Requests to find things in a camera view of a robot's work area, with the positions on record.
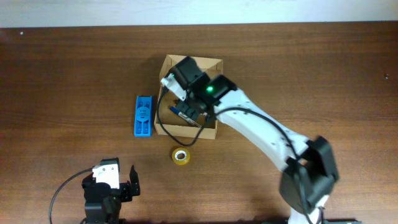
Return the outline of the blue whiteboard marker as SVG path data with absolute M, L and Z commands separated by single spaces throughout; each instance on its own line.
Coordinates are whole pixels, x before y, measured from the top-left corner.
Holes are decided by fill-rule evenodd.
M 182 118 L 184 121 L 186 121 L 187 123 L 196 126 L 198 128 L 201 127 L 200 124 L 198 124 L 196 121 L 194 121 L 193 119 L 189 118 L 187 115 L 183 114 L 181 111 L 179 111 L 178 109 L 176 109 L 175 107 L 171 106 L 170 110 L 176 114 L 178 117 Z

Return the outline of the yellow adhesive tape roll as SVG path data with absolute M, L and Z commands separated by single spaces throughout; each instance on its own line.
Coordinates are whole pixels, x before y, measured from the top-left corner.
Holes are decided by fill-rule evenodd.
M 172 160 L 176 165 L 183 166 L 190 161 L 190 153 L 185 148 L 176 148 L 172 153 Z

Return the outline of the blue plastic holder block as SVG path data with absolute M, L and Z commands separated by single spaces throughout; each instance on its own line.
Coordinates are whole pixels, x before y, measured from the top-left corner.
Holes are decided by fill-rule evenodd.
M 134 117 L 134 136 L 151 137 L 152 135 L 152 97 L 138 96 Z

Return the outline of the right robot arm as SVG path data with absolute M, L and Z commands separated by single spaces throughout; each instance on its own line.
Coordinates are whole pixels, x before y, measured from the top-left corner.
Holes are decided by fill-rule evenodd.
M 339 173 L 331 144 L 280 124 L 224 75 L 211 78 L 191 57 L 161 79 L 192 108 L 228 125 L 257 146 L 281 172 L 279 193 L 290 206 L 289 223 L 323 223 L 323 211 Z

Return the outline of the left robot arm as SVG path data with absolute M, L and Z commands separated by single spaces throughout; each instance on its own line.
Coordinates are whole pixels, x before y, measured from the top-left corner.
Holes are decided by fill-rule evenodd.
M 120 165 L 117 157 L 103 159 L 81 183 L 84 190 L 87 223 L 124 223 L 119 217 L 121 204 L 141 194 L 138 174 L 131 167 L 130 180 L 119 180 Z

